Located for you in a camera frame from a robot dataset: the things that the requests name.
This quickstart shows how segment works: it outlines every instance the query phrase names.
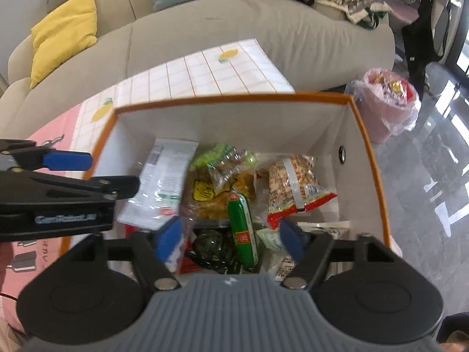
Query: snack package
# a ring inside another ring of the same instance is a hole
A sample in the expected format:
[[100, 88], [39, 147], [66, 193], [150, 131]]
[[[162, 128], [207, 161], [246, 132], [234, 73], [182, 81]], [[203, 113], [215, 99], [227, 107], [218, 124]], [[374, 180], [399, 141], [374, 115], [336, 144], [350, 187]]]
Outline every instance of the snack package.
[[215, 196], [212, 181], [207, 170], [200, 168], [194, 178], [192, 197], [195, 201], [199, 219], [224, 220], [228, 219], [227, 201], [231, 192], [241, 193], [249, 200], [256, 198], [254, 190], [254, 176], [249, 172], [241, 172], [234, 176], [223, 187], [223, 191]]
[[[333, 239], [346, 239], [350, 232], [350, 224], [348, 223], [348, 221], [326, 222], [326, 223], [299, 222], [298, 226], [306, 233], [315, 233], [315, 232], [328, 233], [332, 236]], [[279, 248], [284, 248], [281, 241], [280, 241]], [[295, 267], [296, 267], [295, 260], [293, 260], [291, 256], [285, 257], [280, 267], [278, 268], [275, 281], [283, 282], [285, 277], [288, 274], [290, 274]], [[329, 279], [329, 277], [333, 275], [337, 275], [344, 271], [350, 270], [351, 268], [352, 266], [350, 262], [331, 262], [329, 264], [329, 269], [327, 270], [326, 279]]]
[[248, 200], [241, 193], [233, 192], [228, 198], [227, 207], [239, 259], [245, 268], [254, 268], [259, 259]]
[[217, 144], [211, 150], [197, 157], [191, 170], [207, 168], [215, 195], [221, 193], [225, 185], [237, 174], [247, 171], [257, 163], [257, 156], [247, 150], [237, 150], [226, 144]]
[[295, 155], [269, 168], [269, 212], [267, 222], [277, 229], [281, 218], [310, 211], [337, 197], [320, 186], [313, 173], [314, 160]]
[[189, 162], [198, 143], [156, 139], [140, 174], [140, 189], [129, 199], [117, 221], [158, 230], [180, 212]]
[[186, 255], [198, 266], [219, 274], [239, 274], [241, 262], [231, 231], [202, 230]]
[[287, 253], [287, 249], [282, 243], [278, 229], [264, 228], [257, 230], [256, 234], [267, 249], [276, 251], [277, 253]]
[[280, 268], [278, 269], [277, 275], [275, 276], [275, 282], [283, 282], [284, 279], [290, 274], [296, 267], [296, 262], [292, 257], [288, 256], [283, 258]]

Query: beige sofa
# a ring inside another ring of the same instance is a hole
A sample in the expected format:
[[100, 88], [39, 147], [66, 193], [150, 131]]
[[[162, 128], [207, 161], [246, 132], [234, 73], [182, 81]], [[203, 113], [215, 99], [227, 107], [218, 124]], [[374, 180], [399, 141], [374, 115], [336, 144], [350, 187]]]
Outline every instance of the beige sofa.
[[152, 13], [152, 0], [95, 0], [98, 42], [33, 90], [31, 36], [13, 51], [0, 98], [0, 137], [27, 138], [115, 83], [196, 51], [256, 38], [295, 90], [346, 84], [372, 67], [391, 68], [392, 31], [368, 31], [291, 0], [196, 0]]

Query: cable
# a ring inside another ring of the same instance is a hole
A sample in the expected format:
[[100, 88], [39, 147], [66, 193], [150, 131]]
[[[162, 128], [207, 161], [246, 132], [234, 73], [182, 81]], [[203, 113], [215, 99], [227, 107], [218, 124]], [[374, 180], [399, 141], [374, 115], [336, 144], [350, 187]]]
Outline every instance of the cable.
[[15, 297], [13, 297], [13, 296], [11, 296], [11, 295], [4, 294], [3, 292], [0, 292], [0, 297], [7, 297], [8, 299], [12, 299], [12, 300], [14, 300], [15, 302], [18, 300], [18, 299], [16, 299]]

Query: printed label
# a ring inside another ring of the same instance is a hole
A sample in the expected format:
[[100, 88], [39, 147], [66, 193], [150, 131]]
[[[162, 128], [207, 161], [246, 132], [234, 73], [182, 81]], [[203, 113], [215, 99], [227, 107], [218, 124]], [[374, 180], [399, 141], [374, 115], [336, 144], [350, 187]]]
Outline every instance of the printed label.
[[236, 233], [237, 244], [249, 243], [249, 242], [251, 242], [251, 239], [249, 237], [249, 231], [242, 231], [242, 232]]
[[213, 191], [213, 184], [211, 182], [194, 181], [194, 200], [199, 202], [206, 202], [215, 198]]
[[173, 208], [160, 208], [159, 213], [162, 216], [175, 216], [177, 214]]
[[55, 223], [66, 223], [66, 222], [88, 222], [88, 221], [96, 221], [98, 215], [96, 213], [90, 214], [78, 214], [78, 215], [56, 215], [52, 217], [46, 216], [36, 216], [34, 218], [34, 222], [37, 225], [45, 225], [45, 224], [55, 224]]
[[275, 277], [276, 282], [283, 282], [283, 280], [290, 274], [296, 267], [296, 262], [291, 257], [285, 257], [278, 269], [277, 276]]

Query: dark green package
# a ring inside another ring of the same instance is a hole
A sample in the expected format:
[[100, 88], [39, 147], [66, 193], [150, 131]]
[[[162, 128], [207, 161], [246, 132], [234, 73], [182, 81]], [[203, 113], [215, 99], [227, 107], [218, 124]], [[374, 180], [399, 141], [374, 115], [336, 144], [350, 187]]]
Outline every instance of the dark green package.
[[239, 274], [241, 262], [231, 232], [202, 230], [186, 254], [198, 266], [219, 274]]

